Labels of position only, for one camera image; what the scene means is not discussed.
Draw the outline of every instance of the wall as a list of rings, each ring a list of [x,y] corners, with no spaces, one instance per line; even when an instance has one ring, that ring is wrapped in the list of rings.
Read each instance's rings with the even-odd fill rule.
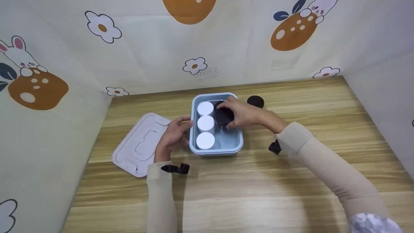
[[[360,52],[344,45],[366,43],[358,35],[389,5],[386,0],[197,1],[39,0],[24,7],[41,16],[103,91],[132,95],[337,75]],[[308,7],[318,7],[309,10],[311,21],[307,16],[297,24]],[[315,24],[322,10],[323,21]],[[285,35],[275,39],[282,29]]]
[[[12,46],[19,35],[28,52],[6,54],[48,70],[21,76],[0,53],[0,233],[59,232],[111,98],[37,15],[6,5],[0,22],[0,39]]]
[[[414,179],[414,2],[389,2],[364,24],[365,42],[347,43],[354,53],[344,77],[405,170]]]

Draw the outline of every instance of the person's left hand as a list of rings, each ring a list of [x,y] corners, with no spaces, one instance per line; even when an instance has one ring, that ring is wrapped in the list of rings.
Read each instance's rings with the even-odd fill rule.
[[[190,116],[181,116],[172,120],[155,148],[154,163],[170,161],[171,152],[179,142],[188,144],[184,134],[193,126]]]

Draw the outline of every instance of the person's right hand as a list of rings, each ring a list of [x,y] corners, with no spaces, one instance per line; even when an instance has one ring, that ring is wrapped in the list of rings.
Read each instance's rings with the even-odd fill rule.
[[[228,129],[260,124],[273,133],[280,133],[288,125],[276,113],[241,102],[233,96],[217,106],[218,109],[223,107],[230,108],[234,112],[234,121],[227,125]]]

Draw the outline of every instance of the white jar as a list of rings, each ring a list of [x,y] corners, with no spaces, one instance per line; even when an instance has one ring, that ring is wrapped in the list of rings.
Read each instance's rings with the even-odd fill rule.
[[[202,116],[212,116],[213,115],[214,106],[212,103],[205,101],[199,103],[197,106],[197,113]]]
[[[200,150],[208,150],[214,146],[215,141],[214,135],[209,132],[204,132],[197,136],[195,143]]]
[[[214,118],[211,116],[202,116],[197,121],[197,128],[201,133],[209,132],[214,134]]]

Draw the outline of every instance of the blue plastic container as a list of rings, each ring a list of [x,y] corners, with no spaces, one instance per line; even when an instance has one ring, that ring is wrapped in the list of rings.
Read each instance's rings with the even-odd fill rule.
[[[191,105],[191,120],[194,121],[194,126],[190,129],[190,149],[193,153],[201,156],[218,156],[218,155],[234,155],[243,147],[243,133],[241,128],[221,130],[217,124],[215,126],[215,143],[209,150],[198,149],[195,140],[200,134],[196,123],[200,116],[197,113],[197,106],[199,103],[209,101],[213,105],[221,100],[226,100],[229,96],[237,96],[233,93],[213,93],[203,94],[194,97]]]

